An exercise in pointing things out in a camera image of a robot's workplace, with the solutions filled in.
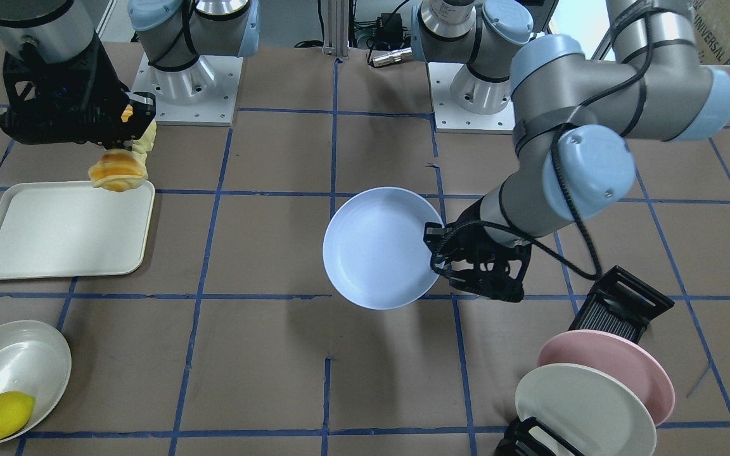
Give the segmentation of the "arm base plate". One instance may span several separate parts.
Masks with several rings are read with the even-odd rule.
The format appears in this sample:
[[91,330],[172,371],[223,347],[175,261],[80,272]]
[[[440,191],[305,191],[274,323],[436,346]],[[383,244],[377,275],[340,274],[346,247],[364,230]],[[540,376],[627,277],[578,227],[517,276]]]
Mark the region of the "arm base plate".
[[162,72],[143,55],[131,90],[155,95],[160,126],[231,127],[243,63],[239,57],[201,56],[188,69]]
[[437,132],[510,134],[515,129],[508,80],[481,80],[459,63],[429,63],[428,76]]

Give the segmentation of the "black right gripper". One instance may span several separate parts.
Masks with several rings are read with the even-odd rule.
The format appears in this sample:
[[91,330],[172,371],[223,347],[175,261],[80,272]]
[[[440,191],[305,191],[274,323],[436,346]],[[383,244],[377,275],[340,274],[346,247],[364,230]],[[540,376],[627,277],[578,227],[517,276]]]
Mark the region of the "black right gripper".
[[63,63],[46,63],[31,44],[23,44],[20,54],[3,61],[9,108],[1,128],[21,144],[123,148],[142,138],[155,119],[156,96],[128,92],[97,35]]

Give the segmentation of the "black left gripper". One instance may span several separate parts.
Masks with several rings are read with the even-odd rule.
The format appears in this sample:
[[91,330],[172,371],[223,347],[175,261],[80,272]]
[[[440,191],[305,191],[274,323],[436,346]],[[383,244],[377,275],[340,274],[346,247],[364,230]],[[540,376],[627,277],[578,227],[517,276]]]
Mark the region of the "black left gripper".
[[496,223],[480,217],[480,203],[469,206],[455,222],[427,222],[423,242],[432,251],[430,269],[450,288],[491,300],[522,302],[523,280],[531,246],[503,246],[489,236]]

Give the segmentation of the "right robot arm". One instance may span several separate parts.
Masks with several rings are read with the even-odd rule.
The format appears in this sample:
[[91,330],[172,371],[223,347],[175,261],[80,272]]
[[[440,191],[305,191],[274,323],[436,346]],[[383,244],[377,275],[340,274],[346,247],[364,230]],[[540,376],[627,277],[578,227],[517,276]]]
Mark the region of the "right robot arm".
[[0,1],[0,129],[113,148],[152,122],[229,127],[259,40],[257,1]]

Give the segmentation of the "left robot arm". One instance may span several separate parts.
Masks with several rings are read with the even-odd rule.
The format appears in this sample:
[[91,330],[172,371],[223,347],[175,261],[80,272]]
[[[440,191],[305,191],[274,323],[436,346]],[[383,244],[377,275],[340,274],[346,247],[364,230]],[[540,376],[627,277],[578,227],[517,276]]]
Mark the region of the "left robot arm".
[[700,63],[693,3],[609,1],[615,61],[548,34],[510,64],[520,167],[449,225],[429,222],[429,269],[452,288],[520,302],[539,248],[590,281],[603,276],[585,222],[631,190],[626,139],[702,141],[730,121],[730,75]]

